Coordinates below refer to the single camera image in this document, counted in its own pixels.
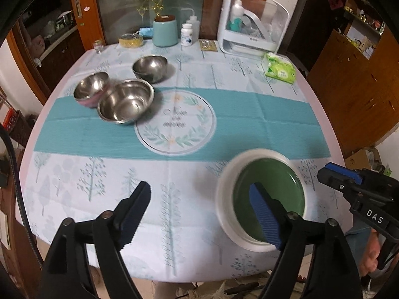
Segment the blue gripper pad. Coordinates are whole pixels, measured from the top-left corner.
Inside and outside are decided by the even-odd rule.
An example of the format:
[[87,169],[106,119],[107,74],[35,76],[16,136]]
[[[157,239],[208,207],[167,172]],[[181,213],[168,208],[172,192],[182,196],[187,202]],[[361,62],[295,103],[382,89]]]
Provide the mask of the blue gripper pad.
[[249,201],[267,242],[280,249],[280,225],[255,184],[249,187]]
[[330,162],[330,163],[326,164],[325,168],[327,168],[328,170],[337,172],[339,174],[342,174],[344,176],[347,176],[348,178],[351,178],[354,181],[354,183],[356,183],[358,185],[361,185],[363,182],[363,178],[358,173],[356,173],[346,167],[343,167],[343,166],[340,166],[340,165]]

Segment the cabinet door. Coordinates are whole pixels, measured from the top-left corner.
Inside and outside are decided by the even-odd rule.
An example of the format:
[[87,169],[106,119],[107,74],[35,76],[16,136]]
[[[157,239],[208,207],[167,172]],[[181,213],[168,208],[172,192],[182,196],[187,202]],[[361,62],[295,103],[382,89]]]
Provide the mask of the cabinet door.
[[72,61],[75,63],[80,58],[80,56],[85,53],[85,48],[83,47],[79,32],[73,32],[69,37],[67,37],[66,41],[67,50],[71,54]]
[[346,92],[331,124],[344,157],[370,147],[399,121],[399,102],[388,84],[379,84],[367,67]]
[[370,66],[385,75],[391,75],[399,69],[399,44],[388,27],[385,27],[376,50],[370,57]]
[[347,47],[344,37],[333,30],[306,78],[323,106],[328,103],[328,95],[336,84],[340,62],[344,59]]
[[56,46],[41,62],[38,71],[51,91],[55,89],[74,61],[66,41]]

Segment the human hand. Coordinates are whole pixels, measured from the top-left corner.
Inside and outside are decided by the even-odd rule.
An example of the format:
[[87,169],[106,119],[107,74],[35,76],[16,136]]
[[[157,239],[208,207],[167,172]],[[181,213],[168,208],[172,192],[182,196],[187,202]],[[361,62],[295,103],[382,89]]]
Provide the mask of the human hand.
[[[380,254],[381,246],[378,242],[379,232],[375,229],[371,230],[369,240],[366,245],[366,249],[363,253],[362,260],[359,264],[359,271],[361,276],[365,276],[370,272],[374,272],[377,268],[377,258]],[[395,264],[399,260],[399,254],[397,254],[391,262],[391,267],[395,266]]]

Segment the green tissue package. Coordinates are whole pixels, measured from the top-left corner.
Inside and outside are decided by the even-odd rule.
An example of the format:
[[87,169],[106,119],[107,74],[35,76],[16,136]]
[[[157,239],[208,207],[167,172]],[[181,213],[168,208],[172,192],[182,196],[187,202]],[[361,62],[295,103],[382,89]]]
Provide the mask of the green tissue package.
[[262,64],[263,69],[267,69],[266,76],[294,84],[295,68],[288,59],[274,53],[266,53],[262,59]]

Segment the circular emblem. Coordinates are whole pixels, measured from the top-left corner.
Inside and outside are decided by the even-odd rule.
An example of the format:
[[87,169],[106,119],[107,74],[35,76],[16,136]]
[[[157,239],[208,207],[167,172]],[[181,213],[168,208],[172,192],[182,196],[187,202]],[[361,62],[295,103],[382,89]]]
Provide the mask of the circular emblem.
[[166,156],[186,155],[199,150],[212,138],[216,116],[200,95],[168,90],[155,95],[135,129],[138,139],[149,150]]

